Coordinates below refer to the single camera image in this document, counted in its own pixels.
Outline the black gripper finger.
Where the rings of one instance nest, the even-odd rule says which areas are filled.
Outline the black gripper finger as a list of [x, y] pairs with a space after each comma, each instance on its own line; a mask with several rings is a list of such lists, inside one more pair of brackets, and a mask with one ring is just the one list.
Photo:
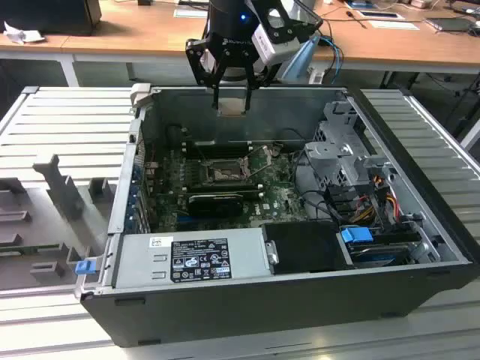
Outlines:
[[[217, 110], [219, 85], [227, 69], [227, 48], [224, 39], [219, 35], [208, 35], [202, 40], [188, 39], [185, 43], [185, 53], [197, 84], [213, 89], [212, 107]], [[204, 67], [201, 61], [205, 54], [211, 55], [214, 59], [212, 70]]]
[[244, 99], [244, 112], [251, 108], [251, 97], [253, 90], [260, 87], [260, 77], [256, 75], [254, 65], [259, 60], [259, 56], [253, 51], [244, 49], [241, 53], [242, 64], [244, 66], [245, 76], [247, 80], [246, 95]]

